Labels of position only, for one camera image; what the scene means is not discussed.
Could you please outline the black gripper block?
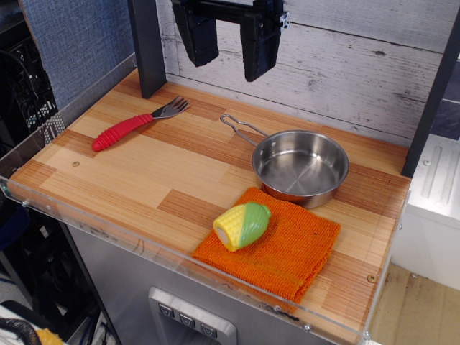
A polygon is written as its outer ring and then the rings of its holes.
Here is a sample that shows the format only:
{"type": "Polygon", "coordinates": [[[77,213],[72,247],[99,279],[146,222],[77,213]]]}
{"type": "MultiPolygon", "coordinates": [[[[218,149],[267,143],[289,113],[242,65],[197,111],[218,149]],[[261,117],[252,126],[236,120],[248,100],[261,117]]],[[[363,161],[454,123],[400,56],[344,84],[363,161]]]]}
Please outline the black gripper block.
{"type": "Polygon", "coordinates": [[[290,25],[284,1],[172,1],[172,8],[188,58],[196,67],[219,56],[216,20],[241,24],[244,76],[248,82],[275,66],[281,28],[290,25]]]}

